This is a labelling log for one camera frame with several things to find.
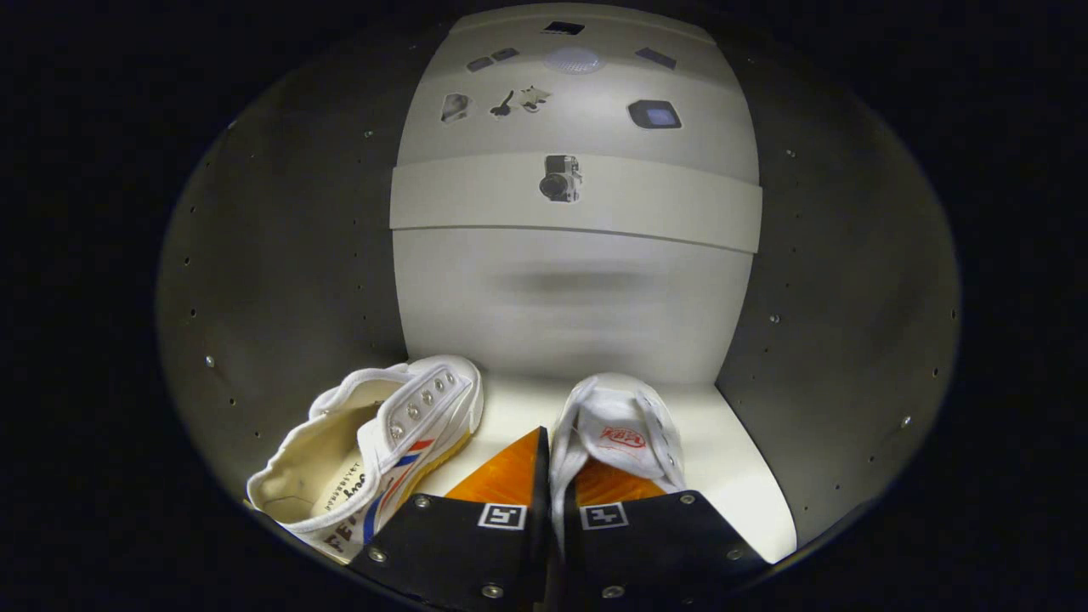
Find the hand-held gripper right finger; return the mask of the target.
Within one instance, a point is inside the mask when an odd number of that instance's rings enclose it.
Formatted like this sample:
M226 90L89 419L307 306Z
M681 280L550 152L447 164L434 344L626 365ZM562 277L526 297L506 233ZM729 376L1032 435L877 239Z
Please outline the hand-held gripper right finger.
M598 460L564 497L564 611L718 611L769 564L696 490Z

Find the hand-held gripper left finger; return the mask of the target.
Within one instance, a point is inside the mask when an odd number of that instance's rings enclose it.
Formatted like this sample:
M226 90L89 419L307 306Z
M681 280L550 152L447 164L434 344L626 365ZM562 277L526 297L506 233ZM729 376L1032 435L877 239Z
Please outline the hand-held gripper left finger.
M548 458L537 427L447 495L413 495L349 570L420 611L531 611L547 582Z

